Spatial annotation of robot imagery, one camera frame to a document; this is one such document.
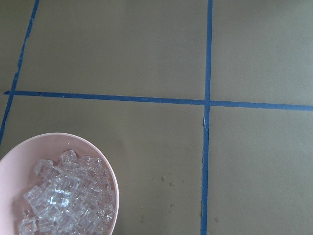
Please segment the pink bowl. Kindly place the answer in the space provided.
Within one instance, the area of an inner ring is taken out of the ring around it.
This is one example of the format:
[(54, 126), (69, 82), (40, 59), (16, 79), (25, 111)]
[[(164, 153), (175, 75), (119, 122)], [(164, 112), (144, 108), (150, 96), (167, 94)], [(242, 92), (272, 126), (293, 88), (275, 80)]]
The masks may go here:
[(119, 188), (115, 173), (104, 154), (91, 142), (67, 133), (45, 133), (31, 137), (13, 147), (0, 161), (0, 233), (19, 234), (18, 222), (22, 219), (25, 201), (22, 195), (38, 180), (33, 172), (40, 158), (57, 161), (59, 156), (73, 149), (78, 156), (98, 157), (111, 177), (115, 192), (115, 214), (105, 232), (114, 231), (119, 212)]

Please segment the clear ice cubes pile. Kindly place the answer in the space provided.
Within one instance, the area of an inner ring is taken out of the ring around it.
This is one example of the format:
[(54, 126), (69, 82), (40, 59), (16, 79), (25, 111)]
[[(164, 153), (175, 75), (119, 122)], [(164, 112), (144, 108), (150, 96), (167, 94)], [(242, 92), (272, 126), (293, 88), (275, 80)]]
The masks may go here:
[(102, 159), (71, 149), (57, 162), (37, 160), (40, 182), (23, 195), (27, 208), (21, 235), (109, 235), (116, 215), (116, 193)]

